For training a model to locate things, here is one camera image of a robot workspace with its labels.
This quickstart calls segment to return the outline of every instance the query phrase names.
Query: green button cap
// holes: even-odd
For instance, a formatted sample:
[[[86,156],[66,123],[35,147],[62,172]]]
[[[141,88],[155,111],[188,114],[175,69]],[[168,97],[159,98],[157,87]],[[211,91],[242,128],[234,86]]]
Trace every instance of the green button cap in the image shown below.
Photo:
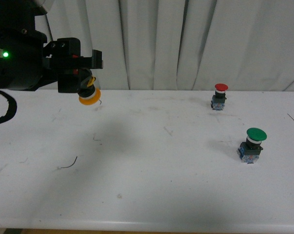
[[[263,141],[267,139],[266,133],[259,128],[249,128],[246,133],[252,140]]]

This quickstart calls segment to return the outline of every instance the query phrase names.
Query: white table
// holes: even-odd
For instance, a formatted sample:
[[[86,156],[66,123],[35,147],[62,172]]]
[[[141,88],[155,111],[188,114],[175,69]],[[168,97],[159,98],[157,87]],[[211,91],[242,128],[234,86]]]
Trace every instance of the white table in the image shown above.
[[[214,91],[102,91],[93,106],[8,93],[0,227],[294,233],[294,93],[228,91],[223,111]],[[250,127],[268,135],[255,164],[236,152]]]

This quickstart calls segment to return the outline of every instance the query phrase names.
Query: curtain fold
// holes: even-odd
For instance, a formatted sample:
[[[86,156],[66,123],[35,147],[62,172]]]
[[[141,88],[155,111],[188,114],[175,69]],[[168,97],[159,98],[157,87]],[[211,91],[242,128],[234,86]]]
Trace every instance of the curtain fold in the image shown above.
[[[54,40],[103,52],[101,89],[294,91],[294,0],[57,0],[47,16]]]
[[[122,0],[120,5],[130,89],[153,89],[158,0]]]
[[[294,1],[218,1],[195,90],[281,91],[294,80]]]
[[[179,90],[193,89],[215,5],[216,0],[190,0],[188,3],[177,70]]]

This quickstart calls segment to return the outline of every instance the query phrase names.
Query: black cable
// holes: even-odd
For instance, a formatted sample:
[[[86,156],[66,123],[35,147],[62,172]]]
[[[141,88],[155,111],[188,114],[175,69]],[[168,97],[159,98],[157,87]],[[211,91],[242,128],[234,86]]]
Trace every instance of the black cable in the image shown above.
[[[78,158],[78,157],[75,158],[74,162],[73,162],[70,166],[68,166],[68,167],[60,167],[60,169],[61,169],[61,168],[69,168],[69,167],[72,167],[72,166],[75,164],[75,162],[77,161],[77,158]]]
[[[17,102],[12,96],[10,96],[9,94],[1,90],[0,90],[0,94],[3,95],[8,101],[8,110],[4,116],[0,117],[0,124],[1,124],[11,120],[15,116],[17,112]]]

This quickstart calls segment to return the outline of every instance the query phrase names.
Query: red button cap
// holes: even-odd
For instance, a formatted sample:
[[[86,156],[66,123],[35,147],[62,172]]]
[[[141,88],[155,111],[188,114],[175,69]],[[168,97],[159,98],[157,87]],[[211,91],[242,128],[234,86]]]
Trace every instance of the red button cap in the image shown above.
[[[215,88],[218,91],[225,92],[228,89],[228,86],[226,84],[216,84]]]

